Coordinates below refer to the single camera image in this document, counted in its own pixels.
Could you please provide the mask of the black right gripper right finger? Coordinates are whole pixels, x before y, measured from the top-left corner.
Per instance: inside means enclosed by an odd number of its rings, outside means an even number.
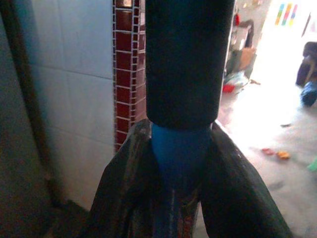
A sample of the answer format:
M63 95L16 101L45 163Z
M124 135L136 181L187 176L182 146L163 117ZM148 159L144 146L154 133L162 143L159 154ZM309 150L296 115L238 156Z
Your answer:
M218 122L200 199L209 238L293 238L260 174Z

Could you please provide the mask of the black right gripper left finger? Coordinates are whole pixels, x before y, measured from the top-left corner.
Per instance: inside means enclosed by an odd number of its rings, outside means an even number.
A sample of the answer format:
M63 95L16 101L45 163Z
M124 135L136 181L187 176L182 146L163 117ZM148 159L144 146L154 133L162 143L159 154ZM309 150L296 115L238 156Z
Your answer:
M106 166L83 227L83 238L153 238L153 201L161 190L152 123L134 124Z

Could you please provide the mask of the blue broom handle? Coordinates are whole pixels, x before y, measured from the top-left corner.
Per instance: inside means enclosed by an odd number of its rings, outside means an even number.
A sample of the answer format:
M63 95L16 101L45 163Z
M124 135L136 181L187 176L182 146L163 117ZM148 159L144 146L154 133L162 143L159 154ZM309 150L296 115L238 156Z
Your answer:
M197 190L218 115L236 0L146 0L147 116L162 182L153 238L192 227L182 215Z

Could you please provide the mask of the pale plastic bag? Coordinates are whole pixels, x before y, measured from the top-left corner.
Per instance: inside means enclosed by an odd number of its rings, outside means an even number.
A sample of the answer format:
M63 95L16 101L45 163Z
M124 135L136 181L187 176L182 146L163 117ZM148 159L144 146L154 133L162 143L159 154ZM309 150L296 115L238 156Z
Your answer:
M224 79L224 85L232 85L242 88L249 83L249 78L245 76L244 71L239 71L227 75Z

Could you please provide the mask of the blue bag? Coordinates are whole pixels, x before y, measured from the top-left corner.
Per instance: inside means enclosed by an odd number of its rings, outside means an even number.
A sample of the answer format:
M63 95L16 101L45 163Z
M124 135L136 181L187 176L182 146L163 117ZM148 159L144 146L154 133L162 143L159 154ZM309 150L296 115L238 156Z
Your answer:
M307 107L311 107L317 100L317 82L308 82L300 95L301 102Z

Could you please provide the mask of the cardboard box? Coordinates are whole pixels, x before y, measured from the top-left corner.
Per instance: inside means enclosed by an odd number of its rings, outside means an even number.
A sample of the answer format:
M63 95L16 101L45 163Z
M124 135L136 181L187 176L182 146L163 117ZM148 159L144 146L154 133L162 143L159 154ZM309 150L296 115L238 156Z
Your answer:
M238 71L250 71L253 66L257 56L257 49L256 48L243 48L242 50L238 51Z

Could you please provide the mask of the dark purple seated figure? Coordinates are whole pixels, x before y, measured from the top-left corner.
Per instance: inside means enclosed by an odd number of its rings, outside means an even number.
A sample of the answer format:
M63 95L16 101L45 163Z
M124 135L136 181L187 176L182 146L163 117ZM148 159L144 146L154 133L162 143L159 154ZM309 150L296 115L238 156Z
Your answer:
M304 87L317 81L317 42L307 42L303 49L303 60L297 72L296 84Z

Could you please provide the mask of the colourful wall chart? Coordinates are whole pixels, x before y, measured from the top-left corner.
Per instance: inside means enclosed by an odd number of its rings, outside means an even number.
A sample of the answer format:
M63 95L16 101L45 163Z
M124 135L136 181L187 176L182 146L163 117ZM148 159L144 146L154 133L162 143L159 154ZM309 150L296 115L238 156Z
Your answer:
M297 9L297 3L281 3L278 8L278 13L275 18L274 25L292 27L294 24L294 19L296 17Z

